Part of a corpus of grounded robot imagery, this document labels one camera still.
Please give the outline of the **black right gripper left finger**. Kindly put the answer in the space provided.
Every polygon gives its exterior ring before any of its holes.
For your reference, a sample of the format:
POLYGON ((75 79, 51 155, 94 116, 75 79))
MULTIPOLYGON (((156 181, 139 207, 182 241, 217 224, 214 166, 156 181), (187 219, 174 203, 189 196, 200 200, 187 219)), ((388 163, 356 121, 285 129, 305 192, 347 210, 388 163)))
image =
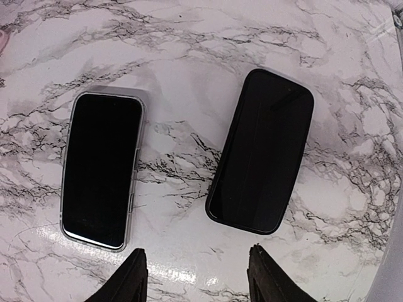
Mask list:
POLYGON ((135 249, 102 287, 86 302, 147 301, 147 259, 144 249, 135 249))

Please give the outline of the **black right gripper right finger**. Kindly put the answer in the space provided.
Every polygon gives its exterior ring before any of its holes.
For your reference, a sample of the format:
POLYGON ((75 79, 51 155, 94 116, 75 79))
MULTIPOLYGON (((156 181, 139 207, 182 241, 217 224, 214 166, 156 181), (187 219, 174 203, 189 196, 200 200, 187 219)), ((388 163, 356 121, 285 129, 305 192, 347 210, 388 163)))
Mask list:
POLYGON ((247 277, 252 302, 316 302, 313 297, 292 281, 260 245, 253 245, 249 251, 247 277))

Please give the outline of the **black phone case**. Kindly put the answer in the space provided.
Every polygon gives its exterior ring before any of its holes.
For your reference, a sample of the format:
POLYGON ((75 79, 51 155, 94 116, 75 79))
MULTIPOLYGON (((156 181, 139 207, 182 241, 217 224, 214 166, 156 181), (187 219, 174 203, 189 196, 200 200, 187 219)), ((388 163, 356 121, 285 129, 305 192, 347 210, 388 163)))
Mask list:
POLYGON ((260 235, 279 228, 313 110, 306 87, 264 69, 248 73, 208 192, 210 219, 260 235))

